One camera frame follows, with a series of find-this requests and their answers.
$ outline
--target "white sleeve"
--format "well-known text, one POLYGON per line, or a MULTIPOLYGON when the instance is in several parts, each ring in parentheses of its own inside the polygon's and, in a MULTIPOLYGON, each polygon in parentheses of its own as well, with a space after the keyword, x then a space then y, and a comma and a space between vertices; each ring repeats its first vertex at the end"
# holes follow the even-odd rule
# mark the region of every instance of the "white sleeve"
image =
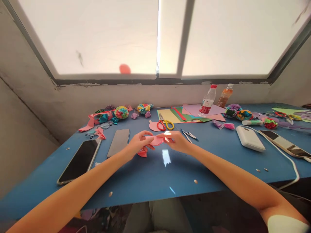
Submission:
POLYGON ((273 215, 268 220, 269 233, 305 233, 308 229, 307 224, 283 215, 273 215))

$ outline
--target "scissors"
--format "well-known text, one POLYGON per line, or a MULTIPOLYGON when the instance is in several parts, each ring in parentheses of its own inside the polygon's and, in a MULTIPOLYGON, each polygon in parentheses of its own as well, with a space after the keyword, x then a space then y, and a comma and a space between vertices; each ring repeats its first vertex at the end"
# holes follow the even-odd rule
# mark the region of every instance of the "scissors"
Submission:
POLYGON ((168 130, 173 130, 173 129, 174 129, 174 124, 173 124, 172 122, 170 122, 170 121, 164 120, 164 118, 163 118, 163 116, 161 115, 161 113, 159 113, 159 117, 160 117, 160 120, 159 120, 159 122, 158 122, 157 125, 156 125, 156 126, 158 127, 159 130, 165 131, 166 128, 167 128, 168 130))
POLYGON ((293 121, 301 121, 302 120, 301 116, 297 116, 294 114, 286 114, 284 112, 271 111, 271 114, 270 113, 264 113, 264 115, 278 117, 278 118, 285 118, 286 121, 289 122, 291 125, 294 124, 293 121))

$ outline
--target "blue table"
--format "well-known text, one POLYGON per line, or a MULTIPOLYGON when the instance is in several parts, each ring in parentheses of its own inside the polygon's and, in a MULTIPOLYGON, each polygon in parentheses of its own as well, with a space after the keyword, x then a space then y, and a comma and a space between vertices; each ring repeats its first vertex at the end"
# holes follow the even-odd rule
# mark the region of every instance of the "blue table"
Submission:
MULTIPOLYGON (((242 107, 254 112, 265 112, 280 105, 292 109, 303 109, 285 104, 255 104, 242 105, 242 107)), ((147 119, 140 116, 136 120, 131 118, 121 120, 117 126, 113 125, 105 130, 104 134, 107 139, 102 141, 95 162, 103 162, 106 159, 116 130, 129 128, 130 139, 142 130, 149 130, 148 121, 158 120, 156 109, 152 109, 151 114, 152 117, 147 119)), ((236 127, 241 124, 237 119, 228 119, 227 122, 234 123, 236 127)), ((305 127, 311 126, 307 122, 298 122, 298 124, 305 127)), ((264 182, 271 183, 295 178, 290 161, 260 135, 259 138, 266 147, 266 151, 263 153, 243 147, 236 131, 219 130, 212 122, 176 124, 176 126, 190 131, 200 140, 199 142, 193 140, 193 143, 245 169, 264 182)), ((278 128, 277 133, 311 153, 310 134, 284 128, 278 128)), ((21 218, 38 203, 57 191, 60 188, 56 185, 57 179, 81 143, 89 140, 89 138, 89 136, 85 136, 85 132, 76 132, 61 145, 0 202, 0 219, 21 218)), ((292 159, 297 165, 301 178, 311 177, 310 163, 302 159, 292 159)), ((136 155, 133 160, 120 168, 94 194, 84 209, 208 193, 224 189, 226 186, 196 159, 173 151, 168 145, 162 144, 156 147, 155 151, 148 151, 147 158, 136 155), (165 165, 162 153, 167 152, 171 163, 165 165)))

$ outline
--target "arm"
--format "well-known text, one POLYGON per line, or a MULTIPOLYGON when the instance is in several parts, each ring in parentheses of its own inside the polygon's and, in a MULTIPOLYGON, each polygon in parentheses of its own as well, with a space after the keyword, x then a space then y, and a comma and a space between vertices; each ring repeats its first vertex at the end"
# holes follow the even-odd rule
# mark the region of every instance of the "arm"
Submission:
POLYGON ((308 224, 281 194, 247 171, 189 143, 178 131, 165 132, 158 136, 166 137, 166 143, 172 149, 199 160, 237 196, 256 208, 266 224, 273 215, 285 215, 308 224))
POLYGON ((145 139, 145 134, 152 135, 148 131, 136 134, 126 148, 47 197, 13 225, 7 233, 54 233, 61 230, 103 183, 122 165, 130 161, 138 151, 147 150, 146 146, 154 149, 149 145, 153 138, 145 139))

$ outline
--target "plastic bottle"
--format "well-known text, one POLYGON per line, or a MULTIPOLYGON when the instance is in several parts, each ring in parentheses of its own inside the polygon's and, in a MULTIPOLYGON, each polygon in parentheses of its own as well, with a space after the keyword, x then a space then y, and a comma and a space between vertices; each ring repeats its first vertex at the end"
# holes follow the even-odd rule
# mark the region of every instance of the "plastic bottle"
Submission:
POLYGON ((204 96, 200 111, 199 111, 199 116, 200 117, 207 117, 207 114, 210 112, 210 109, 214 103, 215 97, 216 97, 216 87, 217 85, 213 84, 211 85, 211 88, 208 90, 207 94, 204 96))
POLYGON ((226 103, 233 92, 232 87, 233 87, 233 84, 230 83, 228 84, 227 88, 223 90, 218 100, 217 106, 222 107, 222 108, 226 106, 226 103))

